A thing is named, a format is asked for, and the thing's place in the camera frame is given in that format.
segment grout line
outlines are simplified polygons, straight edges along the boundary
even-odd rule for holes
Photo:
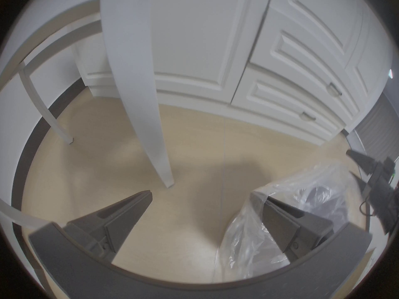
[[[218,245],[216,249],[216,256],[215,256],[215,266],[213,267],[213,274],[212,274],[212,283],[215,280],[215,273],[216,273],[216,266],[217,266],[217,257],[219,255],[219,247],[222,243],[222,211],[223,211],[223,193],[225,187],[225,167],[226,167],[226,118],[223,117],[223,169],[222,169],[222,191],[220,194],[220,209],[219,209],[219,225],[217,229],[217,237],[218,237]]]

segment wall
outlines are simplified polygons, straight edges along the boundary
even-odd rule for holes
[[[46,39],[29,54],[25,63],[66,32],[66,28],[63,28]],[[80,78],[70,48],[44,63],[31,78],[43,102],[49,107]],[[41,115],[30,101],[19,76],[14,76],[0,92],[0,198],[9,204],[11,204],[12,183],[19,157],[40,118]],[[11,221],[0,214],[0,224],[14,252],[28,272],[38,281],[15,238]]]
[[[393,52],[391,69],[393,78],[388,79],[384,88],[384,94],[399,115],[399,55],[396,50]]]

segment plastic bag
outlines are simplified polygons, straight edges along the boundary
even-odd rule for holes
[[[224,282],[247,279],[289,265],[261,221],[263,205],[272,196],[293,207],[329,219],[336,232],[348,222],[346,197],[360,191],[348,168],[340,162],[318,164],[289,178],[255,190],[262,202],[249,198],[225,232],[220,261]]]

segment crumpled plastic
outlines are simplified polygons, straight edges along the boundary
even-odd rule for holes
[[[290,264],[261,220],[268,196],[331,220],[336,232],[348,222],[347,194],[360,191],[348,168],[341,162],[331,162],[269,183],[253,193],[262,202],[254,205],[247,198],[223,237],[219,254],[224,282],[259,276]]]

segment drawer front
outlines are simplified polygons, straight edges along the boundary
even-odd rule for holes
[[[301,87],[275,73],[249,64],[232,101],[235,107],[257,112],[330,140],[344,123]]]
[[[305,89],[346,124],[362,110],[345,68],[310,32],[269,9],[250,61]]]

